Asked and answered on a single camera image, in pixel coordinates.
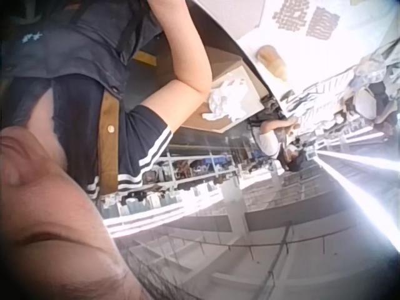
dark hair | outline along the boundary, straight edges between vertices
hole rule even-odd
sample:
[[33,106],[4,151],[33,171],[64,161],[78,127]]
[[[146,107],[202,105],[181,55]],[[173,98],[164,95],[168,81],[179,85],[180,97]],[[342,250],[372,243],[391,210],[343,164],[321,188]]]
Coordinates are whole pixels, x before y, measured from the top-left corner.
[[304,153],[304,150],[299,150],[299,155],[292,159],[291,162],[287,162],[286,166],[291,172],[299,172],[302,167],[301,164],[306,160],[306,154]]

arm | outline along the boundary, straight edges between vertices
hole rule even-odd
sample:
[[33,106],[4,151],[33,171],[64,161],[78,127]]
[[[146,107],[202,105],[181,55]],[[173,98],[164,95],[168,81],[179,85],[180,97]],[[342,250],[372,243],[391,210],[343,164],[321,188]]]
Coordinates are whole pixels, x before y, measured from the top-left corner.
[[172,80],[142,105],[176,131],[208,97],[212,74],[208,57],[184,0],[148,0],[172,53]]
[[287,121],[284,120],[273,120],[265,121],[260,126],[260,134],[266,134],[269,131],[275,130],[277,128],[286,128],[292,126],[296,123],[296,118],[290,118]]

